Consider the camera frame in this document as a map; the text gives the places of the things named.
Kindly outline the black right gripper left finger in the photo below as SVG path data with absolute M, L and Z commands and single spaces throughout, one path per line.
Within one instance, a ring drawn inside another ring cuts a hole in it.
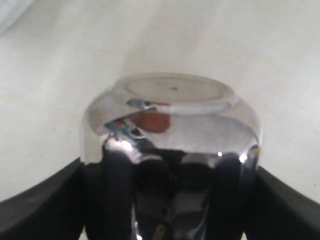
M 79 159 L 0 203 L 2 240 L 77 240 L 83 231 L 82 163 Z

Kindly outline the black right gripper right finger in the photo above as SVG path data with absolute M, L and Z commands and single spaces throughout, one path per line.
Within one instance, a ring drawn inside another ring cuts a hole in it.
M 259 167 L 246 213 L 248 240 L 318 240 L 320 204 Z

